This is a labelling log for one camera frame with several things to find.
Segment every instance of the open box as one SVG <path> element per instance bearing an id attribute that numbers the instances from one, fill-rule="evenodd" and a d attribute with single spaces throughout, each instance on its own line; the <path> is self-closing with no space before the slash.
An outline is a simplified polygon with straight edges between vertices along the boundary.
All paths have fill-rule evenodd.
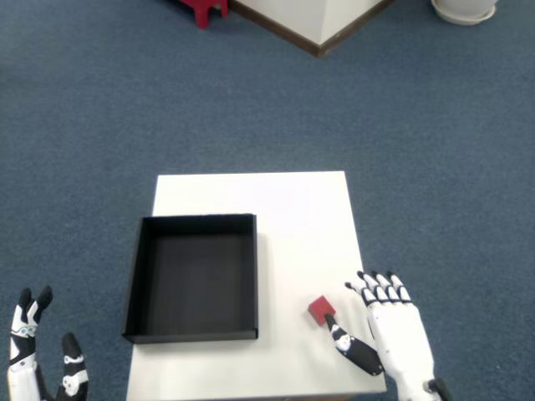
<path id="1" fill-rule="evenodd" d="M 255 215 L 145 217 L 136 252 L 125 338 L 258 338 Z"/>

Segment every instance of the white plate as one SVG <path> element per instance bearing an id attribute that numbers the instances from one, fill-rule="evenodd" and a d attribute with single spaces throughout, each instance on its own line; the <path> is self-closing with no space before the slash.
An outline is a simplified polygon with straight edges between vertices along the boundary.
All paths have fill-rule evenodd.
<path id="1" fill-rule="evenodd" d="M 482 23 L 483 21 L 486 21 L 488 18 L 492 17 L 496 12 L 496 6 L 492 6 L 487 13 L 481 15 L 479 18 L 464 18 L 442 11 L 438 6 L 438 0 L 431 0 L 431 4 L 433 4 L 436 14 L 440 18 L 448 23 L 454 23 L 456 25 L 477 25 L 478 23 Z"/>

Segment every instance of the white wall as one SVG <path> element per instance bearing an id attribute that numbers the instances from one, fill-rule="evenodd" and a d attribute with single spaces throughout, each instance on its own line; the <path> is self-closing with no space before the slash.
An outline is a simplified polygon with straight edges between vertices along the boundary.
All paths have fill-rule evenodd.
<path id="1" fill-rule="evenodd" d="M 238 0 L 240 3 L 320 44 L 325 8 L 331 0 Z"/>
<path id="2" fill-rule="evenodd" d="M 379 2 L 380 0 L 327 0 L 320 43 L 333 37 Z"/>

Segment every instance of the floor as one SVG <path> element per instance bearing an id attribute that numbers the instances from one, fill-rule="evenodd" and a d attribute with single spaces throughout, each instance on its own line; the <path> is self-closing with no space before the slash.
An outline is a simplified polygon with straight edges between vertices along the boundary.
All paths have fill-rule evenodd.
<path id="1" fill-rule="evenodd" d="M 125 399 L 158 174 L 345 170 L 364 267 L 404 278 L 456 399 L 533 394 L 535 2 L 460 28 L 398 0 L 324 59 L 235 13 L 197 30 L 171 0 L 0 9 L 0 327 L 20 289 L 52 285 L 50 388 L 72 330 L 90 399 Z"/>

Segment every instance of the white robotic hand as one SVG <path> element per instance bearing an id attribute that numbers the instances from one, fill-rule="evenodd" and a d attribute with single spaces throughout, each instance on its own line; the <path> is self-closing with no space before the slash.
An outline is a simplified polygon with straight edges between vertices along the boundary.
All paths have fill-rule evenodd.
<path id="1" fill-rule="evenodd" d="M 41 368 L 35 360 L 35 334 L 44 309 L 52 301 L 52 289 L 45 287 L 37 300 L 25 288 L 13 315 L 10 341 L 8 387 L 11 401 L 85 401 L 88 376 L 84 356 L 72 333 L 66 334 L 64 350 L 64 378 L 56 398 L 47 391 Z"/>
<path id="2" fill-rule="evenodd" d="M 333 317 L 326 316 L 336 348 L 366 372 L 385 371 L 398 388 L 400 401 L 452 401 L 444 382 L 435 378 L 434 361 L 418 308 L 401 280 L 358 272 L 359 280 L 346 282 L 367 307 L 368 323 L 377 351 L 348 335 Z"/>

